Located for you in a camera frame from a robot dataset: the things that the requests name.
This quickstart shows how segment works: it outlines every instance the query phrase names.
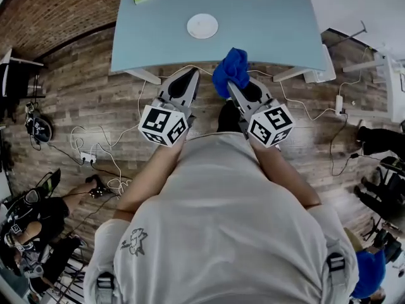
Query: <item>power strip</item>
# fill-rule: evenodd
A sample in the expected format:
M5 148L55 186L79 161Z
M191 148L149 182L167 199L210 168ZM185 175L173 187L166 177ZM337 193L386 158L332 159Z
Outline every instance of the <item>power strip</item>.
M85 162L96 162L96 156L95 155L90 155L86 152L80 152L80 158L84 159Z
M336 95L335 114L340 116L343 110L343 97Z

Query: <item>blue cloth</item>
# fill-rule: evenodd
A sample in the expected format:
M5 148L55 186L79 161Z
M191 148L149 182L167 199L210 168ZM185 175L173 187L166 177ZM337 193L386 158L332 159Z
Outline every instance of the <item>blue cloth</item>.
M216 67L213 82L216 91L223 98L229 98L227 89L228 80L239 88L244 89L249 83L247 74L247 53L243 49L232 48L227 57Z
M359 281L352 296L363 299L373 294L381 285L385 277L384 250L372 254L366 250L356 253L359 267Z

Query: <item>fiducial marker cube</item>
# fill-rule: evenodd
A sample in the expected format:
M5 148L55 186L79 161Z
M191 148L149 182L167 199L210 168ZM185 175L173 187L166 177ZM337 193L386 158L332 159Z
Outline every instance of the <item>fiducial marker cube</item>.
M189 128L181 111L161 107L145 106L138 129L153 143L172 147Z
M288 108L281 104L254 114L247 131L263 146L269 148L285 140L295 124Z

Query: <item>plug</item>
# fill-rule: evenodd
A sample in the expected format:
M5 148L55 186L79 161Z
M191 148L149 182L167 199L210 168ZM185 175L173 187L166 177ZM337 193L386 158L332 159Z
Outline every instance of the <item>plug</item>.
M90 154L88 154L86 152L80 152L80 157L84 158L85 162L90 162L90 161L93 161L93 163L96 162L96 156L95 155L90 155Z

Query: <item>brick wall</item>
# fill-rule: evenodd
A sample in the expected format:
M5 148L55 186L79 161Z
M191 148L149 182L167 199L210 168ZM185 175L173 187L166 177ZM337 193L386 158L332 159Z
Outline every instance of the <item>brick wall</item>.
M116 21L120 0L7 0L0 9L0 56L10 47L36 58Z

